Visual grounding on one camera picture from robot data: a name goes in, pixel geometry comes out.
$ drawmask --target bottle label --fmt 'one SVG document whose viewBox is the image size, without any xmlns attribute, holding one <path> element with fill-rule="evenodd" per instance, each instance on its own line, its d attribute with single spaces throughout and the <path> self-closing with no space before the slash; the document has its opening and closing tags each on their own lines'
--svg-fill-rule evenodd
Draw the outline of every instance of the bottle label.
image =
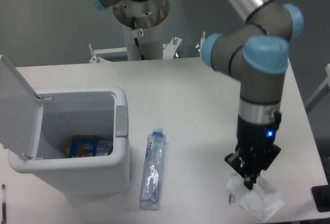
<svg viewBox="0 0 330 224">
<path fill-rule="evenodd" d="M 151 135 L 149 135 L 146 143 L 145 158 L 147 158 L 148 155 L 151 153 L 151 150 L 153 148 L 153 143 L 154 143 L 154 138 Z"/>
</svg>

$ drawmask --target trash can lid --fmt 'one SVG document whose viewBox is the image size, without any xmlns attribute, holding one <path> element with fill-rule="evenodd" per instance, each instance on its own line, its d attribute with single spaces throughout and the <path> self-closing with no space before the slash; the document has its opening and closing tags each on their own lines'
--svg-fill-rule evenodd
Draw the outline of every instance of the trash can lid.
<svg viewBox="0 0 330 224">
<path fill-rule="evenodd" d="M 0 55 L 0 113 L 0 143 L 21 159 L 36 158 L 43 102 L 4 55 Z"/>
</svg>

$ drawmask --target gray wall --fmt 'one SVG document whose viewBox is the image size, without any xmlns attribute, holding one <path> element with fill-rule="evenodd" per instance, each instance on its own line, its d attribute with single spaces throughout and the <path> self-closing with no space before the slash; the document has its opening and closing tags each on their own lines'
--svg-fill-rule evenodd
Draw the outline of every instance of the gray wall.
<svg viewBox="0 0 330 224">
<path fill-rule="evenodd" d="M 329 0 L 278 0 L 300 7 L 304 33 L 291 42 L 290 59 L 305 101 L 325 79 L 330 63 Z M 178 36 L 182 57 L 196 56 L 202 31 L 231 33 L 243 26 L 227 0 L 170 0 L 165 41 Z M 94 49 L 123 47 L 112 10 L 97 11 L 90 0 L 0 0 L 0 54 L 18 66 L 87 63 Z M 309 115 L 322 156 L 330 156 L 330 97 Z"/>
</svg>

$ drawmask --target tissue paper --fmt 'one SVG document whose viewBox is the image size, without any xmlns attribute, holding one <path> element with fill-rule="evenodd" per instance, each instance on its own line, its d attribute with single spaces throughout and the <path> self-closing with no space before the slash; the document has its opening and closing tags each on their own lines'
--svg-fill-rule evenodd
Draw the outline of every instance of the tissue paper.
<svg viewBox="0 0 330 224">
<path fill-rule="evenodd" d="M 226 189 L 232 195 L 231 199 L 235 196 L 235 203 L 262 222 L 285 204 L 282 194 L 262 176 L 258 177 L 253 189 L 248 190 L 244 186 L 244 179 L 235 172 L 230 176 Z"/>
</svg>

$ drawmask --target trash can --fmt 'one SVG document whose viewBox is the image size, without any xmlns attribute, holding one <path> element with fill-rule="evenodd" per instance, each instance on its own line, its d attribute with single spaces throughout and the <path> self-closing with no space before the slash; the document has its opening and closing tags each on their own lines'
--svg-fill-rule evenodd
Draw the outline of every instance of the trash can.
<svg viewBox="0 0 330 224">
<path fill-rule="evenodd" d="M 38 94 L 0 56 L 0 143 L 9 165 L 67 195 L 114 194 L 129 188 L 128 108 L 119 87 L 42 89 Z M 67 158 L 73 135 L 113 140 L 107 156 Z"/>
</svg>

